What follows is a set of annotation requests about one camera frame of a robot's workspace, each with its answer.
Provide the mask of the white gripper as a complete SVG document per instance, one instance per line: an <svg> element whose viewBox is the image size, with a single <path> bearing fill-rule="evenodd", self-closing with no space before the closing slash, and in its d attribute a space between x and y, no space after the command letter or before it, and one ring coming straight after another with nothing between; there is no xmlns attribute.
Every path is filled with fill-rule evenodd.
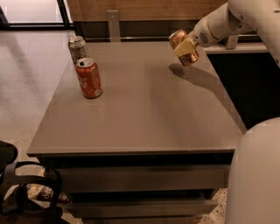
<svg viewBox="0 0 280 224"><path fill-rule="evenodd" d="M193 53L197 46L209 47L217 43L208 27L208 17L203 17L192 30L192 39L185 38L174 42L174 53L180 57Z"/></svg>

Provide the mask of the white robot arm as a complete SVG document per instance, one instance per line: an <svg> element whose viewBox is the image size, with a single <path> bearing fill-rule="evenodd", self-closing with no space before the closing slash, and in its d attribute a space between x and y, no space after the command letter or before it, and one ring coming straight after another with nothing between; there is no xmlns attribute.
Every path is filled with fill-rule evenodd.
<svg viewBox="0 0 280 224"><path fill-rule="evenodd" d="M227 0L175 46L178 57L249 30L280 61L279 0ZM225 224L280 224L280 118L260 122L238 143L230 167Z"/></svg>

